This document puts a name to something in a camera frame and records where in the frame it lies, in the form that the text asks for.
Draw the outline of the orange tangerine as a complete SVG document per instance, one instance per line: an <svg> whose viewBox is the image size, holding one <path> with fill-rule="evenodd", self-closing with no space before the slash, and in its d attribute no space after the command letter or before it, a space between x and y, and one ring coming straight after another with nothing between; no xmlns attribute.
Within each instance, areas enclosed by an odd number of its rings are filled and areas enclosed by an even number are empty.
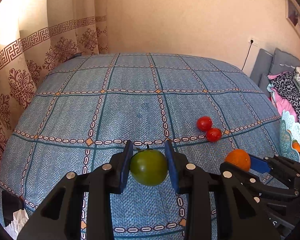
<svg viewBox="0 0 300 240"><path fill-rule="evenodd" d="M242 149L235 149L228 153L225 162L230 163L241 170L248 172L251 168L250 155Z"/></svg>

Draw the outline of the large orange front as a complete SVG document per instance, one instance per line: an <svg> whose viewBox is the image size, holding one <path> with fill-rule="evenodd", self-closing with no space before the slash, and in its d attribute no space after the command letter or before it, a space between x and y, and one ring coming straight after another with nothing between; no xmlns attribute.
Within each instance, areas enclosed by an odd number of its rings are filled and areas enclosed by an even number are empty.
<svg viewBox="0 0 300 240"><path fill-rule="evenodd" d="M297 140L293 140L293 142L292 142L292 148L294 148L295 150L297 150L298 153L300 154L300 144L298 143Z"/></svg>

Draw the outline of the red tomato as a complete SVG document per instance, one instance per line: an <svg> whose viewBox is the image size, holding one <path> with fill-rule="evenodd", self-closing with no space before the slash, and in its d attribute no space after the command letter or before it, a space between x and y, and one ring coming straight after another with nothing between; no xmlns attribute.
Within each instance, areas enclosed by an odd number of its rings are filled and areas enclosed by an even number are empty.
<svg viewBox="0 0 300 240"><path fill-rule="evenodd" d="M206 132L206 139L209 142L217 142L222 137L222 132L218 128L210 128Z"/></svg>
<svg viewBox="0 0 300 240"><path fill-rule="evenodd" d="M207 132L212 128L212 120L209 116L202 116L197 120L197 128L202 132Z"/></svg>

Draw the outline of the green round fruit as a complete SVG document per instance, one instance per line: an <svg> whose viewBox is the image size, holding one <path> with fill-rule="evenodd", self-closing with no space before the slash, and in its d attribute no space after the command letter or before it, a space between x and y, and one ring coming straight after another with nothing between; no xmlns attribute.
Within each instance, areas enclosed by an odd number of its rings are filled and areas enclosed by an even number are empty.
<svg viewBox="0 0 300 240"><path fill-rule="evenodd" d="M145 186L160 185L167 177L168 163L165 155L152 148L140 149L130 160L132 177Z"/></svg>

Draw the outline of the light blue plastic basket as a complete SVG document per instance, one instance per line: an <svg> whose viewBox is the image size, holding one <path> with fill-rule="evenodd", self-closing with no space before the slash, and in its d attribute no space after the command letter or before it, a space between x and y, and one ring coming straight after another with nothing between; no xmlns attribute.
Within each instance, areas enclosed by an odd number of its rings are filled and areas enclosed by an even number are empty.
<svg viewBox="0 0 300 240"><path fill-rule="evenodd" d="M280 156L300 162L300 153L293 148L293 141L300 145L300 124L289 111L283 110L280 122Z"/></svg>

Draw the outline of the crumpled white paper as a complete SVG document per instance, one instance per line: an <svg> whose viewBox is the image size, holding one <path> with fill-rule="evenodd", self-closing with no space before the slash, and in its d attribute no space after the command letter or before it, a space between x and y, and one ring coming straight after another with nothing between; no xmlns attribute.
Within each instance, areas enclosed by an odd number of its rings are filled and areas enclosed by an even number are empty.
<svg viewBox="0 0 300 240"><path fill-rule="evenodd" d="M4 227L4 229L13 240L16 240L20 231L29 220L29 217L26 210L20 209L13 213L12 218L10 224Z"/></svg>

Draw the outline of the black box under paper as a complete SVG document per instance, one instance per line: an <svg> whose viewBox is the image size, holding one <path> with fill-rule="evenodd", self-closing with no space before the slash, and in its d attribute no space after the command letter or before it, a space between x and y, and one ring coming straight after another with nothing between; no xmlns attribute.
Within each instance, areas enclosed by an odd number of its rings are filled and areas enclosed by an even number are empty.
<svg viewBox="0 0 300 240"><path fill-rule="evenodd" d="M24 209L24 202L20 197L2 191L2 213L5 226L8 226L14 220L13 213Z"/></svg>

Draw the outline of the pile of clothes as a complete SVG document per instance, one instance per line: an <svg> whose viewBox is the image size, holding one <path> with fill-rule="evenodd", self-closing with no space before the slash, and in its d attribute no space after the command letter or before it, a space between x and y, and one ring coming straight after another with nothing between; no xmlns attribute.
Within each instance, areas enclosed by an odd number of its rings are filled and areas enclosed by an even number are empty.
<svg viewBox="0 0 300 240"><path fill-rule="evenodd" d="M271 101L282 114L288 111L295 122L300 124L300 67L293 71L281 72L277 75L268 75Z"/></svg>

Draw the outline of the grey cushion headboard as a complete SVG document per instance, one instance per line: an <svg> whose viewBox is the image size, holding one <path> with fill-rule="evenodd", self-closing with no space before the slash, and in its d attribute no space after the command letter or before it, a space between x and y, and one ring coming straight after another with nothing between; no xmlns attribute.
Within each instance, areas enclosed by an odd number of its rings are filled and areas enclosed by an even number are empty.
<svg viewBox="0 0 300 240"><path fill-rule="evenodd" d="M260 49L250 78L270 98L270 92L267 90L270 83L268 75L293 72L296 67L300 67L300 60L292 54L281 51L279 48L276 48L273 54Z"/></svg>

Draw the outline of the blue patterned bed cover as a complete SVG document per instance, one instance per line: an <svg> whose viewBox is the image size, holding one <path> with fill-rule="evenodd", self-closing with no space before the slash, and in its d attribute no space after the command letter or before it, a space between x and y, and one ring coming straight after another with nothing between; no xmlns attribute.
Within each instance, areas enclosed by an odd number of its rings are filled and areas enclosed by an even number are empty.
<svg viewBox="0 0 300 240"><path fill-rule="evenodd" d="M222 137L209 142L197 120ZM66 174L108 161L126 140L163 150L166 139L209 172L232 150L279 151L280 115L261 89L228 63L185 55L79 56L45 77L8 140L0 190L32 212Z"/></svg>

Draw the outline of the beige patterned curtain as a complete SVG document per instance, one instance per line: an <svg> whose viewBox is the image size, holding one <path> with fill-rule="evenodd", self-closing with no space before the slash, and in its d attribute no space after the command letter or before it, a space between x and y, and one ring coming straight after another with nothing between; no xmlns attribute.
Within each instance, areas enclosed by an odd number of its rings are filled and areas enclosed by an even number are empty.
<svg viewBox="0 0 300 240"><path fill-rule="evenodd" d="M0 162L44 77L76 53L108 51L107 0L1 0Z"/></svg>

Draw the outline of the framed wall picture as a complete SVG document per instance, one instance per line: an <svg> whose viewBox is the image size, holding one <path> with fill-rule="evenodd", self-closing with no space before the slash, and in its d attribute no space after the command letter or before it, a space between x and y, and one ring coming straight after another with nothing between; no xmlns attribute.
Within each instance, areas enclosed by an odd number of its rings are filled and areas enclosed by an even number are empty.
<svg viewBox="0 0 300 240"><path fill-rule="evenodd" d="M292 0L286 0L286 19L300 38L300 12Z"/></svg>

